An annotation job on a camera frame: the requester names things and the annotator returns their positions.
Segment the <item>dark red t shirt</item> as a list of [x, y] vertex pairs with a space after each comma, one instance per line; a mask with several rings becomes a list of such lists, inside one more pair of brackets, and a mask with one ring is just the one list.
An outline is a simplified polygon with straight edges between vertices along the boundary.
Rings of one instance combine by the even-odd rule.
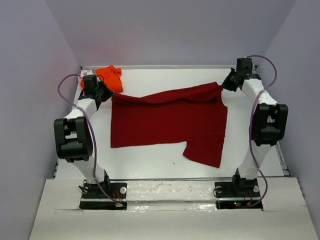
[[185, 142], [183, 156], [219, 168], [228, 108], [216, 82], [143, 97], [111, 98], [110, 146], [123, 148]]

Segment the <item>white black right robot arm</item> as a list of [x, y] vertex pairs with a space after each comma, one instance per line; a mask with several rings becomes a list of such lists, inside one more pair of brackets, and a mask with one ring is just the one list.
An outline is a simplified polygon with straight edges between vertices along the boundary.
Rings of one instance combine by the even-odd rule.
[[251, 101], [249, 120], [249, 147], [230, 182], [216, 184], [217, 197], [241, 198], [253, 192], [258, 185], [258, 175], [267, 153], [282, 140], [285, 135], [289, 108], [280, 104], [268, 93], [272, 86], [263, 85], [261, 77], [253, 72], [252, 56], [238, 58], [236, 67], [222, 83], [225, 90], [241, 90]]

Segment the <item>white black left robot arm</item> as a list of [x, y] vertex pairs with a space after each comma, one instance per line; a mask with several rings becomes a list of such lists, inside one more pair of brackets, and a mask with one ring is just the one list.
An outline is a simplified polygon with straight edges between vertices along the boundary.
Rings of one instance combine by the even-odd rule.
[[115, 202], [109, 196], [112, 190], [110, 178], [98, 164], [97, 140], [90, 121], [101, 104], [109, 100], [114, 92], [97, 75], [84, 75], [84, 88], [77, 103], [74, 103], [63, 96], [61, 86], [68, 78], [76, 76], [80, 75], [67, 75], [57, 87], [59, 96], [72, 106], [72, 110], [53, 122], [56, 154], [59, 159], [78, 168], [85, 177], [86, 184], [80, 187], [84, 194], [94, 192], [101, 198]]

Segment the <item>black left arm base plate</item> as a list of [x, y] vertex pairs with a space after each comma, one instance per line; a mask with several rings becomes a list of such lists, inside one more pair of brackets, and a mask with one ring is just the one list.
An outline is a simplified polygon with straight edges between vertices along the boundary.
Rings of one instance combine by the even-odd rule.
[[83, 185], [79, 185], [81, 190], [81, 198], [79, 208], [82, 210], [125, 210], [127, 208], [127, 190], [126, 182], [110, 183], [110, 190], [103, 186], [104, 192], [96, 185], [88, 184], [84, 181]]

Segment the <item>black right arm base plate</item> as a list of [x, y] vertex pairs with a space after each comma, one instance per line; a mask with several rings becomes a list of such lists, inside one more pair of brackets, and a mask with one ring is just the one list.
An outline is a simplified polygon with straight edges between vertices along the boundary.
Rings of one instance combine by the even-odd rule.
[[231, 181], [218, 181], [212, 194], [218, 210], [263, 209], [263, 204], [257, 203], [261, 198], [257, 182], [250, 187], [236, 188]]

